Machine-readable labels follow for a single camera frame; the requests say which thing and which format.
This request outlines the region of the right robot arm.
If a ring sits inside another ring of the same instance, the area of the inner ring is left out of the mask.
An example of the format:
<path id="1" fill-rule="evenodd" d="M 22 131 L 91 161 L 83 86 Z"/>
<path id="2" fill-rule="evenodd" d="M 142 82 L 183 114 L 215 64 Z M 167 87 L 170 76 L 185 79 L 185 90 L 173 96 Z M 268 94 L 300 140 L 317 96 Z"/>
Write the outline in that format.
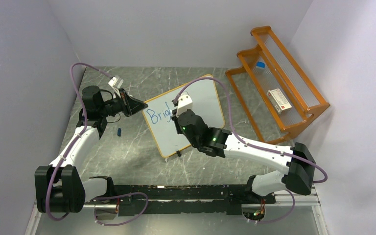
<path id="1" fill-rule="evenodd" d="M 294 146 L 278 146 L 237 138 L 229 130 L 207 126 L 191 109 L 180 115 L 173 110 L 171 120 L 177 133 L 207 156 L 239 158 L 274 169 L 249 178 L 244 193 L 249 202 L 255 203 L 263 196 L 286 189 L 299 195 L 311 194 L 316 162 L 306 145 L 297 142 Z"/>

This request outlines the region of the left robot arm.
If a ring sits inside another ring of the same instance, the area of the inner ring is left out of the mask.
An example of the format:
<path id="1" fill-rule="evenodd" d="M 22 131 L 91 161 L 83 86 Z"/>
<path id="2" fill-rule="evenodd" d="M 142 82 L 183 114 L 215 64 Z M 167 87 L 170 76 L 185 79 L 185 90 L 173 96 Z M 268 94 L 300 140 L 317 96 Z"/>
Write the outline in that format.
<path id="1" fill-rule="evenodd" d="M 148 105 L 131 97 L 120 88 L 104 100 L 98 86 L 82 91 L 84 109 L 79 113 L 74 136 L 60 155 L 47 166 L 39 166 L 34 174 L 37 209 L 46 212 L 80 212 L 86 202 L 98 198 L 102 203 L 114 201 L 116 190 L 111 177 L 95 176 L 81 179 L 79 170 L 90 149 L 101 139 L 107 117 L 123 114 L 130 117 Z"/>

